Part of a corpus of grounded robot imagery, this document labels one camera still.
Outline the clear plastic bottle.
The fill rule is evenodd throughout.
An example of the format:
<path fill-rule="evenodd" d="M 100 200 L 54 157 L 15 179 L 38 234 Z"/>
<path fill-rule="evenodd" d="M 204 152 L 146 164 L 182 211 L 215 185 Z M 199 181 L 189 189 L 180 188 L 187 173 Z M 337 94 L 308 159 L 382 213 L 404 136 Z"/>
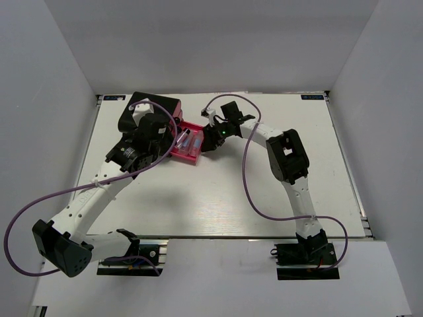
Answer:
<path fill-rule="evenodd" d="M 192 144 L 190 146 L 189 155 L 191 157 L 197 157 L 199 155 L 203 140 L 204 140 L 203 131 L 202 130 L 198 131 L 197 134 L 195 134 L 194 138 L 192 139 Z"/>

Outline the pink bottom drawer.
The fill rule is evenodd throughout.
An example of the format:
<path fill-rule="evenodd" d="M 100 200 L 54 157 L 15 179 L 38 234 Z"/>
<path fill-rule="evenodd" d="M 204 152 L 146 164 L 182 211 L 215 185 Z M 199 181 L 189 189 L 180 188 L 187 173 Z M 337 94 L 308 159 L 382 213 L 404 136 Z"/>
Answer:
<path fill-rule="evenodd" d="M 203 127 L 194 123 L 181 121 L 178 125 L 179 134 L 183 133 L 184 130 L 189 130 L 190 133 L 180 146 L 173 148 L 171 156 L 180 159 L 182 162 L 196 165 L 201 155 L 201 147 L 204 141 Z"/>

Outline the black drawer organizer cabinet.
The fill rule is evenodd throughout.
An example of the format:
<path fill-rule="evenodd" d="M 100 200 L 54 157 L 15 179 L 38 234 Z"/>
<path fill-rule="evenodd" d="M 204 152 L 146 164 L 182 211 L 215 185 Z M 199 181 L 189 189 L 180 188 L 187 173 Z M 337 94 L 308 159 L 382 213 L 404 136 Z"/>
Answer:
<path fill-rule="evenodd" d="M 181 118 L 179 99 L 135 92 L 118 120 L 118 131 L 135 146 L 154 147 L 162 156 L 168 151 L 175 136 L 176 129 L 172 121 L 179 123 Z"/>

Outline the clear bottle blue label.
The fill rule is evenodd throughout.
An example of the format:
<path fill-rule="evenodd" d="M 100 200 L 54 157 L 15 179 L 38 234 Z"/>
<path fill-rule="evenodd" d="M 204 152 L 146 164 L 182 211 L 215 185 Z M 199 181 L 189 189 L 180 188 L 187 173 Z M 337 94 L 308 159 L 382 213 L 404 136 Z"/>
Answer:
<path fill-rule="evenodd" d="M 185 142 L 182 144 L 182 146 L 178 150 L 178 152 L 180 154 L 187 155 L 189 153 L 190 146 L 192 144 L 192 140 L 193 140 L 194 136 L 195 136 L 195 133 L 191 132 L 190 136 L 185 140 Z"/>

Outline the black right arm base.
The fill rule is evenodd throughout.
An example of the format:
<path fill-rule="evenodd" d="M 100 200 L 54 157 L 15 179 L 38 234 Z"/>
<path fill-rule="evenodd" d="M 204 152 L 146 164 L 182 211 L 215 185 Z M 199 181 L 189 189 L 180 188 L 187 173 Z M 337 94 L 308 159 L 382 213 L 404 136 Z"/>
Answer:
<path fill-rule="evenodd" d="M 337 261 L 332 243 L 316 254 L 308 255 L 299 244 L 275 244 L 270 255 L 276 259 L 279 281 L 313 281 L 340 279 L 337 267 L 329 269 Z"/>

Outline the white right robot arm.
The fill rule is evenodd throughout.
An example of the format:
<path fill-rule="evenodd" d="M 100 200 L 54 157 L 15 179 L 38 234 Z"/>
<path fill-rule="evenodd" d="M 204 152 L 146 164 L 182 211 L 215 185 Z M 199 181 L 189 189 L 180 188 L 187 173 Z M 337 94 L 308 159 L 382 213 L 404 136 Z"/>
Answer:
<path fill-rule="evenodd" d="M 224 144 L 230 136 L 246 139 L 242 159 L 242 179 L 247 200 L 261 217 L 271 221 L 294 221 L 299 257 L 306 263 L 317 261 L 322 247 L 328 243 L 327 235 L 320 224 L 311 200 L 308 185 L 309 159 L 298 132 L 294 129 L 280 131 L 260 122 L 252 115 L 244 115 L 236 102 L 221 107 L 224 117 L 220 118 L 215 110 L 204 108 L 201 115 L 209 120 L 203 128 L 204 142 L 202 151 L 214 151 Z M 285 189 L 293 215 L 277 218 L 265 215 L 253 204 L 247 187 L 246 163 L 250 143 L 256 143 L 267 150 L 273 176 Z"/>

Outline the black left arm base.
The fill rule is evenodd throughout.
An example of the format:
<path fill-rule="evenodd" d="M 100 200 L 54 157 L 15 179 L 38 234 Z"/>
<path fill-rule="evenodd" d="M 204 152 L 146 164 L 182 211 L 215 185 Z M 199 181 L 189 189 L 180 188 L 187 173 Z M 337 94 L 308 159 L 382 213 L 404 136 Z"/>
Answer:
<path fill-rule="evenodd" d="M 141 240 L 139 249 L 128 260 L 101 260 L 96 274 L 99 276 L 158 277 L 167 256 L 167 240 Z"/>

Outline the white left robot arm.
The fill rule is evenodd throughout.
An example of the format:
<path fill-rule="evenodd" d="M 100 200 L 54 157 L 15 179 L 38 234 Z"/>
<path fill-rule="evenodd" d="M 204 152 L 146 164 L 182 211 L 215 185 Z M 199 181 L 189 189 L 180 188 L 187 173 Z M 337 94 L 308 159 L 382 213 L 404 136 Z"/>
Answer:
<path fill-rule="evenodd" d="M 38 251 L 68 277 L 79 275 L 89 263 L 118 258 L 134 263 L 139 258 L 139 238 L 125 229 L 89 235 L 88 231 L 110 202 L 159 156 L 169 120 L 161 114 L 144 115 L 138 126 L 123 134 L 106 155 L 91 188 L 81 190 L 50 221 L 32 228 Z"/>

